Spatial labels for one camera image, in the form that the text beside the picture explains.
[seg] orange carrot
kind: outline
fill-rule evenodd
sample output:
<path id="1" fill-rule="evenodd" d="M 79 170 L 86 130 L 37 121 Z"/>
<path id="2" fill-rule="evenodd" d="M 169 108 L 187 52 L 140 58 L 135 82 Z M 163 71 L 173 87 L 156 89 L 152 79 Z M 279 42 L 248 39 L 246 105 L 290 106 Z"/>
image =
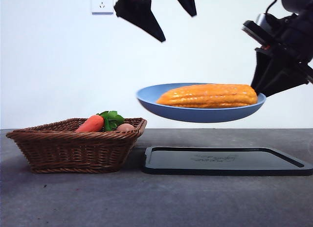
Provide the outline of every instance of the orange carrot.
<path id="1" fill-rule="evenodd" d="M 103 117 L 99 115 L 93 115 L 88 118 L 78 129 L 76 129 L 76 132 L 98 132 L 103 127 L 103 124 Z"/>

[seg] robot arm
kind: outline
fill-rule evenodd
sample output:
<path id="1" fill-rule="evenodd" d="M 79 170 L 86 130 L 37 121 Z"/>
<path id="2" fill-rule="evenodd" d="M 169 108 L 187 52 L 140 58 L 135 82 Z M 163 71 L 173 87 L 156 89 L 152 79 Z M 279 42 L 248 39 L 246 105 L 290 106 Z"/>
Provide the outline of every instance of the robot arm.
<path id="1" fill-rule="evenodd" d="M 308 66 L 313 58 L 313 0 L 282 0 L 282 4 L 293 14 L 278 19 L 268 13 L 269 6 L 256 22 L 246 21 L 243 27 L 261 44 L 256 48 L 251 86 L 266 96 L 313 83 L 313 69 Z"/>

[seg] white wall outlet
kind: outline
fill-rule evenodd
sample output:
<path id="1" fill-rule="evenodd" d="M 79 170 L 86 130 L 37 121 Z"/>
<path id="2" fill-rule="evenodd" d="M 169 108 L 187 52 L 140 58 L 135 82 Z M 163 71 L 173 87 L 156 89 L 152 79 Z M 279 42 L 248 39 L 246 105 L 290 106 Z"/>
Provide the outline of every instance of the white wall outlet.
<path id="1" fill-rule="evenodd" d="M 113 0 L 91 0 L 92 14 L 113 14 Z"/>

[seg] black cable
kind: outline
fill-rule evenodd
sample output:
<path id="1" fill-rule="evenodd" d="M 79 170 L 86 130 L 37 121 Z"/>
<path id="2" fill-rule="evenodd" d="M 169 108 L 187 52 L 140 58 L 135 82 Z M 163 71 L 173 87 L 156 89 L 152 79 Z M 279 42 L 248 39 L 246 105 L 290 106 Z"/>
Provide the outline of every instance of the black cable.
<path id="1" fill-rule="evenodd" d="M 265 14 L 268 13 L 268 10 L 269 10 L 276 2 L 277 2 L 277 0 L 274 0 L 273 3 L 271 3 L 271 4 L 268 6 L 268 8 L 266 9 Z"/>

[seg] basket rim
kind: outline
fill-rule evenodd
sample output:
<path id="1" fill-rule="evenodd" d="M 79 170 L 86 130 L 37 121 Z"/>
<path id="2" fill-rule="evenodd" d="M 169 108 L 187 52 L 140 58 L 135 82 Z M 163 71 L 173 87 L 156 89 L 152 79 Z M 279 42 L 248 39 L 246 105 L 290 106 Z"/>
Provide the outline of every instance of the basket rim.
<path id="1" fill-rule="evenodd" d="M 110 131 L 110 132 L 74 132 L 74 131 L 54 131 L 54 130 L 35 130 L 38 127 L 52 126 L 60 123 L 64 123 L 71 120 L 85 120 L 86 118 L 69 118 L 66 120 L 61 120 L 54 123 L 43 124 L 34 127 L 28 127 L 23 129 L 15 129 L 6 134 L 7 138 L 11 138 L 14 135 L 20 134 L 37 134 L 37 135 L 47 135 L 47 136 L 75 136 L 75 137 L 92 137 L 92 138 L 126 138 L 126 137 L 134 137 L 141 136 L 147 124 L 147 120 L 144 118 L 126 118 L 125 120 L 140 120 L 140 123 L 136 126 L 134 130 L 130 131 Z"/>

